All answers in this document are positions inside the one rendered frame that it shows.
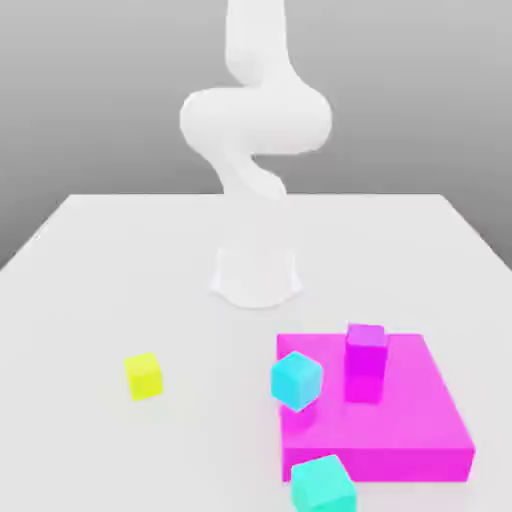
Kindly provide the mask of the small cyan cube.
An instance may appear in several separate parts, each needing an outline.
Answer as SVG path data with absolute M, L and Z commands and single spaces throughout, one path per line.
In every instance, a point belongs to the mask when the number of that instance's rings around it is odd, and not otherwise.
M 298 351 L 292 351 L 271 368 L 270 392 L 273 398 L 294 412 L 300 412 L 320 395 L 322 365 Z

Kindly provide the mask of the small magenta cube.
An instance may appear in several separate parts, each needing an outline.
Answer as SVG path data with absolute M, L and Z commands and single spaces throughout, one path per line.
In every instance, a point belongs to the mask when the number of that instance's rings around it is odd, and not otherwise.
M 345 338 L 344 397 L 376 404 L 382 398 L 389 340 L 381 325 L 350 324 Z

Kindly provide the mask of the small yellow cube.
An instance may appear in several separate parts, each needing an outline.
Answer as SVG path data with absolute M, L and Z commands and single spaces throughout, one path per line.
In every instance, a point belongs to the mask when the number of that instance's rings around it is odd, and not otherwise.
M 124 360 L 131 397 L 134 401 L 157 396 L 163 392 L 163 377 L 157 357 L 148 352 Z

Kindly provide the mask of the small turquoise cube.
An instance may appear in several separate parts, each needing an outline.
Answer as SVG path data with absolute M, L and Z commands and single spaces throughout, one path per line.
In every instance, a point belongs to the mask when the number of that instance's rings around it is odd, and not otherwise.
M 337 455 L 291 468 L 291 500 L 296 512 L 356 512 L 357 492 Z

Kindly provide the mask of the large pink box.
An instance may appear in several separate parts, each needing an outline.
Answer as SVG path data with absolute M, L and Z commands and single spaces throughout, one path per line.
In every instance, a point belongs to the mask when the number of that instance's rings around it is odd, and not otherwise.
M 320 396 L 301 412 L 280 410 L 281 477 L 294 465 L 335 454 L 356 482 L 464 482 L 475 446 L 419 334 L 388 337 L 382 381 L 344 372 L 345 336 L 280 334 L 276 352 L 293 351 L 323 368 Z

